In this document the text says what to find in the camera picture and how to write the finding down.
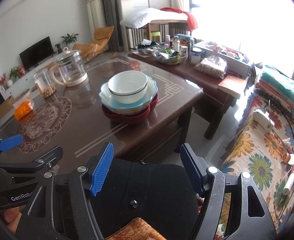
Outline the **person's left hand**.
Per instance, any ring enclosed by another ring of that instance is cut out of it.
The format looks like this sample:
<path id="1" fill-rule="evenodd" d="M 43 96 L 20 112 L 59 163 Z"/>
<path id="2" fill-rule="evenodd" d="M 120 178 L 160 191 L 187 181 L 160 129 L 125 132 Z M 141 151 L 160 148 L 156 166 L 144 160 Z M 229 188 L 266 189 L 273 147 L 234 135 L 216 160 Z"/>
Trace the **person's left hand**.
<path id="1" fill-rule="evenodd" d="M 6 227 L 15 235 L 19 221 L 22 217 L 22 213 L 20 212 L 19 207 L 3 210 L 1 214 L 5 221 Z"/>

